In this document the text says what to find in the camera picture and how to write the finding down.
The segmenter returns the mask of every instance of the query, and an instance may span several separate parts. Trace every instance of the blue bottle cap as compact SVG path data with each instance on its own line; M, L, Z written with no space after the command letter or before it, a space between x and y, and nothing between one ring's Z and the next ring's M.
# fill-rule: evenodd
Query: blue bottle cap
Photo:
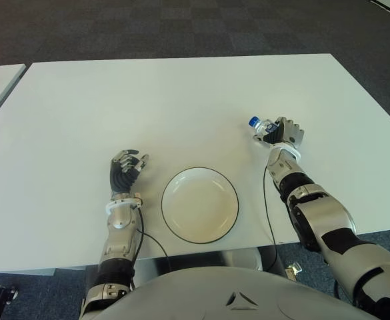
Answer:
M256 122L259 120L259 118L257 117L252 117L251 120L248 122L249 126L250 127L254 127L254 125L256 124Z

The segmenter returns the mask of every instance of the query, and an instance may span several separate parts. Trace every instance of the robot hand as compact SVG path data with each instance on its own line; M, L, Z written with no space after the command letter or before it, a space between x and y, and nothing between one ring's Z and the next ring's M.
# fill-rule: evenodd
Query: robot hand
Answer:
M304 130L301 130L298 124L294 124L294 121L284 117L277 118L275 124L277 128L274 131L266 135L255 135L254 138L271 145L286 143L294 149L298 149L303 140Z
M113 194L129 193L131 186L137 180L140 171L147 163L149 155L144 155L140 160L134 155L138 150L122 150L110 164L110 186Z

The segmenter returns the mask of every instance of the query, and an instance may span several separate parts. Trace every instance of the plate rim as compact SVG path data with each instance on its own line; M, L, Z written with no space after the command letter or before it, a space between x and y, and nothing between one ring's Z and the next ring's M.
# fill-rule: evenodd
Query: plate rim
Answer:
M178 176L180 173L184 172L184 171L187 171L187 170L190 170L190 169L207 169L207 170L211 170L211 171L214 171L216 173L218 173L220 176L222 176L224 179L227 180L227 182L229 182L230 186L232 187L233 189L233 192L235 192L235 196L236 196L236 204L237 204L237 211L236 211L236 217L235 217L235 220L233 221L232 223L232 226L230 226L229 230L227 230L222 236L212 240L212 241L207 241L207 242L194 242L194 241L190 241L190 240L187 240L187 239L184 239L182 237L180 237L178 234L176 234L172 228L170 228L170 226L168 225L168 222L163 214L163 196L165 195L165 191L167 190L168 188L168 185L170 184L170 182L172 180L174 180L174 178L176 176ZM161 197L161 213L162 213L162 219L164 220L165 224L167 225L167 228L168 230L170 230L170 232L172 232L176 237L180 238L181 240L184 240L186 242L189 242L189 243L194 243L196 245L205 245L205 244L208 244L208 243L212 243L212 242L216 242L217 240L220 240L221 238L223 238L226 234L228 234L230 232L230 230L232 230L232 228L235 226L235 223L237 221L237 218L239 216L239 198L237 196L237 192L236 192L236 189L235 189L235 186L233 186L232 182L230 182L230 180L222 173L218 172L217 170L215 169L212 169L212 168L207 168L207 167L189 167L189 168L186 168L186 169L183 169L181 171L179 171L178 173L176 173L172 178L170 178L170 180L168 180L167 182L167 185L165 186L163 192L162 192L162 197Z

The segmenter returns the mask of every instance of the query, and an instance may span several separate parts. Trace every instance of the checkered carpet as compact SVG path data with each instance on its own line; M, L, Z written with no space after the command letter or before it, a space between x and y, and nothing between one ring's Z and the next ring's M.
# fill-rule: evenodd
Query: checkered carpet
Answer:
M0 65L331 53L390 114L390 14L366 0L0 0Z

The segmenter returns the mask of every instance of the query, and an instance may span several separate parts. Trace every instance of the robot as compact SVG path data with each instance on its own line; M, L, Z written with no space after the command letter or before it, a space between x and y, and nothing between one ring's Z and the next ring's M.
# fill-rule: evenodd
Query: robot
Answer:
M138 160L137 151L126 150L111 161L109 236L80 319L390 320L390 252L360 240L346 208L299 166L299 125L284 117L275 124L273 132L254 136L271 146L267 169L301 244L322 254L353 305L278 275L236 267L174 271L130 290L143 221L143 202L131 186L148 156Z

